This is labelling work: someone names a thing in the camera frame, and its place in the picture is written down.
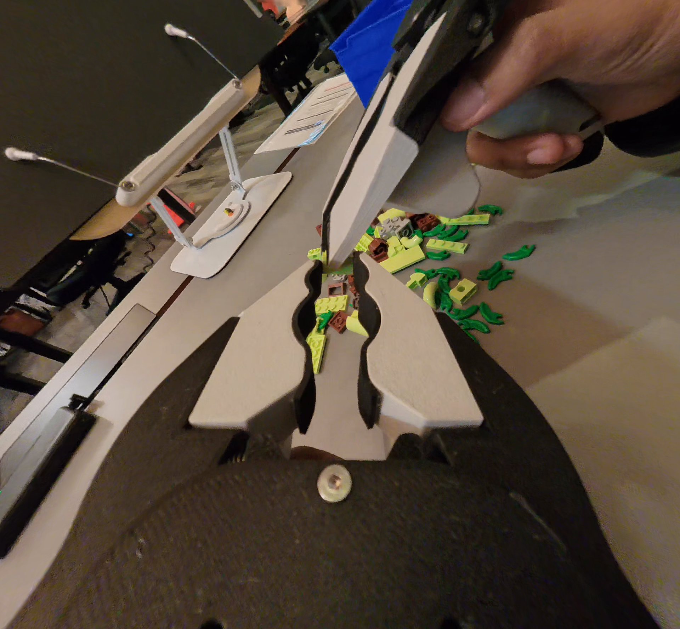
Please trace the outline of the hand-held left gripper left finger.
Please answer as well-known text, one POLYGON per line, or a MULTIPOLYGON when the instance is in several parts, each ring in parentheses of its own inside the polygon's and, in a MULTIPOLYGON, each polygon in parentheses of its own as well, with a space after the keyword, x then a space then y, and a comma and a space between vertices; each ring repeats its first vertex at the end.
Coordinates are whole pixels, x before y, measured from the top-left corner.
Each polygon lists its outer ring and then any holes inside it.
POLYGON ((322 264, 305 261, 242 311, 188 417, 193 429, 243 431, 272 440, 283 455, 316 405, 310 346, 322 264))

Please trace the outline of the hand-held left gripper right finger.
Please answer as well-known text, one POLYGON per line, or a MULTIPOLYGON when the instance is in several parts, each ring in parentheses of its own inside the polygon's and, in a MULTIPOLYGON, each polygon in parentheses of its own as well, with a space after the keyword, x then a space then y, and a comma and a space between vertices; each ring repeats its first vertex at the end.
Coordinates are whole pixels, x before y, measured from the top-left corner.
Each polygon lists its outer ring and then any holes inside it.
POLYGON ((378 429, 383 455, 402 435, 467 433, 483 414, 437 313, 364 252, 353 256, 359 321, 367 332, 359 356, 358 408, 378 429))

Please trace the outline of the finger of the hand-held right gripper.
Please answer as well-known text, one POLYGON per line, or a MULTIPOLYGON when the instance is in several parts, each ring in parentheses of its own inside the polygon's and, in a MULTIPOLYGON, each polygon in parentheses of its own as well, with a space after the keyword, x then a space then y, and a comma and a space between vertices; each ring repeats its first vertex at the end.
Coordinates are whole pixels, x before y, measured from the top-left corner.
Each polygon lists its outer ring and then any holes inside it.
POLYGON ((351 253, 366 209, 373 209, 381 162, 388 139, 384 137, 389 119, 382 120, 392 92, 394 76, 387 74, 364 111, 361 122, 345 153, 322 213, 321 250, 324 263, 342 264, 351 253))
POLYGON ((326 202, 326 262, 349 256, 408 167, 419 144, 397 128, 395 115, 445 15, 422 36, 399 71, 386 71, 364 112, 326 202))

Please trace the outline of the pile of toy bricks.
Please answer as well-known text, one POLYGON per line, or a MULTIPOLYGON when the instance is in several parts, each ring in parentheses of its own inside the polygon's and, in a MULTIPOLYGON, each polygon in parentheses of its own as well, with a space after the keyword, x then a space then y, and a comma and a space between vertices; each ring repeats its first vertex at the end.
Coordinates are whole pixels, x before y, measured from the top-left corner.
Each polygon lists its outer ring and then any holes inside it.
MULTIPOLYGON (((472 227, 487 226, 492 217, 501 216, 503 209, 495 204, 472 207, 461 217, 408 214, 397 209, 382 212, 367 228, 354 250, 391 275, 406 270, 411 274, 405 286, 421 291, 421 298, 435 312, 453 319, 463 332, 478 342, 477 334, 489 334, 491 326, 505 324, 503 314, 487 301, 473 299, 480 290, 493 291, 501 283, 514 278, 515 268, 506 262, 529 258, 534 244, 525 244, 516 251, 506 252, 490 267, 477 271, 474 279, 444 265, 452 255, 464 255, 469 247, 466 238, 472 227)), ((327 344, 327 330, 343 333, 347 329, 366 337, 366 328, 359 319, 361 293, 353 275, 352 259, 335 274, 322 274, 321 295, 315 302, 316 323, 307 336, 311 349, 313 372, 319 373, 327 344)))

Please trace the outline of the person's right forearm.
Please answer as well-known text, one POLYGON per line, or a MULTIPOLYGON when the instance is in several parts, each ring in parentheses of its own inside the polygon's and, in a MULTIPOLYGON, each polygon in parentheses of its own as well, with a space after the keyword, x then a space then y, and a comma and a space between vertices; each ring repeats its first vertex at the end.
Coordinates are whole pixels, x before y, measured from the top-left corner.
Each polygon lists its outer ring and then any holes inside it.
POLYGON ((679 152, 679 98, 644 115, 605 127, 617 149, 639 158, 656 158, 679 152))

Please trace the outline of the person's right hand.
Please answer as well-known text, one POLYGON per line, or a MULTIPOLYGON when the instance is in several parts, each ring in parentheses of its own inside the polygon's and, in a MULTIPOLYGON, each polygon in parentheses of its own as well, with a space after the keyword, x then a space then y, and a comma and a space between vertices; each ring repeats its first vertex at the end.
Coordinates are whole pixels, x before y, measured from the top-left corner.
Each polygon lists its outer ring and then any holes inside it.
POLYGON ((515 0, 453 90, 441 123, 469 131, 471 163, 520 178, 570 168, 583 150, 574 134, 502 141, 472 131, 556 79, 572 85, 605 126, 678 98, 679 0, 515 0))

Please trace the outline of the laminated paper sheet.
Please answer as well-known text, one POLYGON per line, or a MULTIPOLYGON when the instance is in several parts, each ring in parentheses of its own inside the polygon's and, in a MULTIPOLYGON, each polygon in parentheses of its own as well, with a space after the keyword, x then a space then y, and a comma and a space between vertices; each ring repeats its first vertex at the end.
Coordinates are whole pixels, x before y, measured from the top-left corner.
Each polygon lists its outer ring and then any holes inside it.
POLYGON ((314 87, 254 154, 292 150, 315 143, 358 94, 346 73, 314 87))

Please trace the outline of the blue storage bin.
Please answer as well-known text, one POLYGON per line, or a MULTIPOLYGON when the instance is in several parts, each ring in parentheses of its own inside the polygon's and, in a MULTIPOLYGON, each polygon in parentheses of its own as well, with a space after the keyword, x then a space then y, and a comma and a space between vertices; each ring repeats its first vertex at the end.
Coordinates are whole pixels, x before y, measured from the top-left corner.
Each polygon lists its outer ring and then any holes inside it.
POLYGON ((367 107, 394 54, 392 42, 413 0, 371 0, 330 46, 367 107))

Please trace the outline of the white monitor stand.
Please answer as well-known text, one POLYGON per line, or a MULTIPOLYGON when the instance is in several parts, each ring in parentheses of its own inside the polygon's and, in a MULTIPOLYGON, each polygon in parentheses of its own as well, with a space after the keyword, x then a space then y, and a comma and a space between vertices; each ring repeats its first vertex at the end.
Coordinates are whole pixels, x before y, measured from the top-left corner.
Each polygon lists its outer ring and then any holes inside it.
POLYGON ((174 224, 172 217, 166 215, 163 208, 158 211, 176 241, 190 251, 198 251, 211 241, 239 227, 250 214, 251 201, 248 199, 248 191, 242 182, 233 141, 228 131, 231 117, 243 104, 248 103, 250 97, 246 93, 244 82, 198 39, 171 23, 166 23, 164 30, 169 37, 189 40, 198 45, 210 58, 223 67, 232 79, 172 139, 123 177, 117 184, 115 200, 119 206, 125 207, 142 204, 145 201, 163 207, 163 202, 157 196, 157 192, 181 166, 188 163, 191 155, 198 152, 200 145, 209 141, 211 132, 218 132, 220 137, 226 141, 230 174, 228 183, 233 190, 223 205, 224 218, 209 231, 198 233, 189 240, 174 224))

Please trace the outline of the orange ribbed cone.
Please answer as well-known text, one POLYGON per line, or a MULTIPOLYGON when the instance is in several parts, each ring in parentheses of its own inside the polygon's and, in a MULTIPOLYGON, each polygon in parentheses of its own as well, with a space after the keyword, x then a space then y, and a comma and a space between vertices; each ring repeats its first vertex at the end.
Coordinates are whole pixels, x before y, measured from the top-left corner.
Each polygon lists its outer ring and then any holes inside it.
POLYGON ((163 207, 169 213, 175 225, 192 224, 197 217, 195 203, 187 203, 172 190, 163 187, 158 192, 158 198, 163 203, 163 207))

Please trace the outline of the black office chair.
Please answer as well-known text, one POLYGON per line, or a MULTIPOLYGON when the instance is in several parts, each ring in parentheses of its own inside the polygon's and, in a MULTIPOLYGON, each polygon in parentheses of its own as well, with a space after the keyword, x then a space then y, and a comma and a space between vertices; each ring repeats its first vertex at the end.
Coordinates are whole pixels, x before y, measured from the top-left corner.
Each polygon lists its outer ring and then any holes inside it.
POLYGON ((76 265, 69 276, 46 292, 46 301, 63 307, 83 295, 81 306, 87 309, 94 294, 102 291, 104 285, 110 284, 116 290, 113 300, 106 300, 106 315, 110 315, 145 276, 139 273, 129 280, 123 280, 115 275, 116 269, 130 255, 126 250, 128 241, 129 235, 124 231, 97 240, 80 265, 76 265))

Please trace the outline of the black ribbed power brick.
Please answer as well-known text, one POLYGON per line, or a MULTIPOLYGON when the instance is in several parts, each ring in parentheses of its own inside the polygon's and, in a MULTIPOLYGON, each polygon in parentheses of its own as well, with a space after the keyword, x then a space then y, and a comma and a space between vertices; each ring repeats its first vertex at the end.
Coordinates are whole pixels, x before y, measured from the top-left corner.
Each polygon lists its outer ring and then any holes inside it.
POLYGON ((36 431, 23 433, 1 459, 1 558, 95 426, 97 416, 60 407, 36 431))

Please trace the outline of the black monitor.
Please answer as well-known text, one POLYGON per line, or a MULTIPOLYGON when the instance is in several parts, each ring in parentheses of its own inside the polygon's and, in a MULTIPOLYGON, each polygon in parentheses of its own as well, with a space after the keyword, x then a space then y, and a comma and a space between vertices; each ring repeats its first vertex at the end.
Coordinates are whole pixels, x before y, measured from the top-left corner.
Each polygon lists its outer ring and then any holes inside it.
POLYGON ((1 289, 18 288, 117 184, 283 36, 251 0, 1 0, 1 289))

